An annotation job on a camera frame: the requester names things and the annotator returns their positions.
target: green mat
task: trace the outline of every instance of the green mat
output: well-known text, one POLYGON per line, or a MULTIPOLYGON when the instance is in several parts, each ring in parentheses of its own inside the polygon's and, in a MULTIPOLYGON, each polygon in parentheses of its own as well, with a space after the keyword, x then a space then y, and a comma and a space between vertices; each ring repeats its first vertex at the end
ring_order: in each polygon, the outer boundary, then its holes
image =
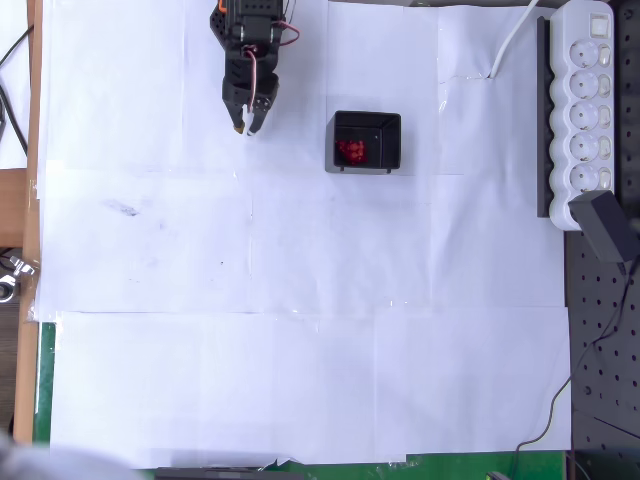
MULTIPOLYGON (((34 417, 33 440, 49 443, 51 438, 51 398, 55 363, 56 330, 41 324, 39 384, 34 417)), ((509 474, 513 452, 451 455, 410 455, 406 463, 372 465, 300 465, 287 462, 269 470, 303 473, 306 480, 484 480, 487 472, 509 474)), ((153 478, 153 472, 146 472, 153 478)), ((564 480, 563 452, 521 453, 518 475, 513 480, 564 480)))

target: black cable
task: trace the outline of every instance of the black cable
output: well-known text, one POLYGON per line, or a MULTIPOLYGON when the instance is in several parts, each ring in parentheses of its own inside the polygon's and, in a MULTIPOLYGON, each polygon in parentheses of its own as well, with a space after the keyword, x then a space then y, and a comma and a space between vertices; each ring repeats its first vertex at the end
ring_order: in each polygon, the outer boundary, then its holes
POLYGON ((27 28, 27 31, 24 32, 20 38, 16 41, 16 43, 14 43, 11 48, 9 49, 9 51, 5 54, 4 57, 2 57, 2 60, 0 60, 0 67, 2 67, 2 64, 7 60, 7 58, 9 58, 9 55, 11 55, 13 53, 13 51, 18 48, 18 45, 20 45, 22 43, 22 41, 27 38, 29 36, 29 34, 33 32, 33 25, 31 25, 29 28, 27 28))
POLYGON ((567 378, 567 381, 564 382, 564 384, 560 387, 560 389, 553 396, 553 399, 551 399, 551 408, 549 409, 549 420, 547 421, 547 426, 544 427, 544 430, 542 431, 542 433, 540 435, 538 435, 536 438, 534 438, 533 440, 527 440, 526 442, 521 442, 516 447, 516 450, 514 452, 514 457, 513 457, 513 468, 511 469, 511 475, 510 475, 510 477, 512 479, 516 478, 516 473, 518 471, 518 454, 520 453, 520 449, 522 447, 524 447, 525 445, 530 445, 532 443, 536 443, 536 442, 540 441, 547 434, 547 432, 549 431, 549 428, 551 427, 551 420, 553 419, 553 407, 554 407, 554 405, 556 403, 556 399, 558 398, 558 396, 562 393, 562 391, 567 387, 567 385, 571 381, 571 378, 576 373, 576 370, 578 369, 578 367, 582 363, 582 360, 584 359, 584 356, 591 349, 591 347, 595 346, 596 343, 598 343, 601 340, 605 340, 605 339, 611 337, 612 335, 614 335, 615 333, 618 332, 617 326, 622 322, 622 313, 624 311, 624 303, 625 303, 625 301, 627 299, 627 293, 629 291, 629 285, 631 285, 631 278, 633 277, 633 274, 635 273, 636 269, 638 268, 638 260, 639 260, 639 258, 640 257, 636 257, 633 260, 633 263, 631 264, 631 268, 629 269, 629 275, 627 277, 627 282, 625 283, 625 286, 624 286, 624 292, 622 293, 622 299, 620 300, 620 304, 613 311, 613 315, 611 315, 611 318, 609 319, 609 322, 604 327, 604 330, 602 331, 602 334, 598 338, 596 338, 595 340, 590 342, 589 345, 587 345, 587 347, 582 352, 582 355, 580 355, 580 358, 578 359, 578 362, 573 367, 573 370, 571 370, 571 372, 569 373, 569 378, 567 378), (618 314, 618 325, 615 325, 614 329, 610 333, 607 334, 606 332, 609 329, 609 327, 611 326, 611 324, 613 323, 613 319, 616 317, 616 314, 618 314))
POLYGON ((11 108, 11 104, 9 103, 9 99, 7 98, 7 94, 4 93, 4 89, 2 85, 0 85, 0 108, 4 108, 7 111, 7 117, 9 117, 9 122, 11 122, 11 126, 16 132, 16 136, 18 137, 18 141, 22 146, 22 150, 24 150, 24 154, 27 154, 27 141, 24 139, 24 135, 22 134, 22 130, 20 130, 20 126, 18 125, 18 121, 16 120, 16 116, 13 113, 13 108, 11 108))
POLYGON ((297 3, 298 3, 298 0, 293 0, 293 8, 291 8, 291 17, 289 17, 289 21, 287 22, 289 25, 291 25, 291 22, 293 22, 293 14, 296 12, 297 3))
MULTIPOLYGON (((29 34, 33 31, 33 25, 31 25, 29 28, 27 28, 27 31, 24 32, 20 38, 16 41, 16 43, 14 43, 11 48, 9 49, 9 51, 5 54, 4 57, 2 57, 2 60, 0 60, 0 67, 2 67, 2 64, 4 64, 4 62, 7 60, 7 58, 9 58, 9 56, 11 55, 11 53, 18 47, 18 45, 20 45, 20 43, 29 36, 29 34)), ((7 117, 9 117, 9 122, 11 123, 11 126, 13 127, 13 130, 16 132, 16 136, 18 137, 18 141, 20 142, 20 145, 22 146, 22 150, 24 150, 25 155, 27 154, 27 141, 24 138, 24 135, 22 134, 22 130, 20 130, 20 126, 18 125, 18 121, 16 120, 16 116, 13 113, 13 108, 11 108, 11 104, 9 103, 9 99, 7 98, 7 94, 5 93, 4 89, 2 88, 2 85, 0 85, 0 108, 4 108, 7 111, 7 117)))
POLYGON ((7 257, 7 253, 9 253, 11 250, 13 250, 13 248, 5 248, 3 250, 0 250, 0 268, 2 268, 3 270, 6 270, 7 272, 13 272, 15 271, 15 268, 10 268, 7 267, 1 259, 6 258, 6 259, 10 259, 9 257, 7 257))

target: power socket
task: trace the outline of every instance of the power socket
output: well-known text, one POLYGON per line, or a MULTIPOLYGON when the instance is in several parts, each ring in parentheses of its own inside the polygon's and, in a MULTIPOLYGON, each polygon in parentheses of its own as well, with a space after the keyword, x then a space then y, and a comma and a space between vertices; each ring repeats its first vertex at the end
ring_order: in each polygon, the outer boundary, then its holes
POLYGON ((561 230, 580 230, 569 202, 592 190, 611 190, 614 170, 614 23, 606 3, 571 0, 550 21, 550 64, 555 104, 549 153, 551 221, 561 230))

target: pegboard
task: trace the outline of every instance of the pegboard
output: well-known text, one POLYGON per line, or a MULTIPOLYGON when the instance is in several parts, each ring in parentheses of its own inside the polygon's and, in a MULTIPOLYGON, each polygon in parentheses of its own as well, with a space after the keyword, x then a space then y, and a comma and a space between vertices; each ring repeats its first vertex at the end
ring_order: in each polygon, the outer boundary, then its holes
MULTIPOLYGON (((616 195, 633 219, 640 217, 640 0, 610 5, 616 17, 616 195)), ((565 236, 565 263, 574 366, 609 322, 625 279, 616 265, 600 263, 580 232, 565 236)), ((640 478, 640 272, 631 281, 618 331, 591 348, 576 371, 572 400, 576 451, 591 456, 592 464, 608 465, 609 472, 617 462, 624 478, 640 478)))

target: wooden table edge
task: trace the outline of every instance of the wooden table edge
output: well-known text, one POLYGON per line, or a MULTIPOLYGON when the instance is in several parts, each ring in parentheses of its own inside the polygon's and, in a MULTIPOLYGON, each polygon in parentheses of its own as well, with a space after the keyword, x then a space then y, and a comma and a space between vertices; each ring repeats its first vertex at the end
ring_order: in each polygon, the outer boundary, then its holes
MULTIPOLYGON (((29 118, 29 150, 26 174, 26 208, 23 258, 40 265, 40 205, 37 199, 38 130, 40 119, 40 87, 42 73, 42 0, 27 0, 29 25, 34 25, 31 48, 31 107, 29 118)), ((37 276, 23 279, 18 326, 18 358, 14 409, 14 439, 30 444, 33 439, 33 417, 38 355, 38 323, 33 318, 37 276)))

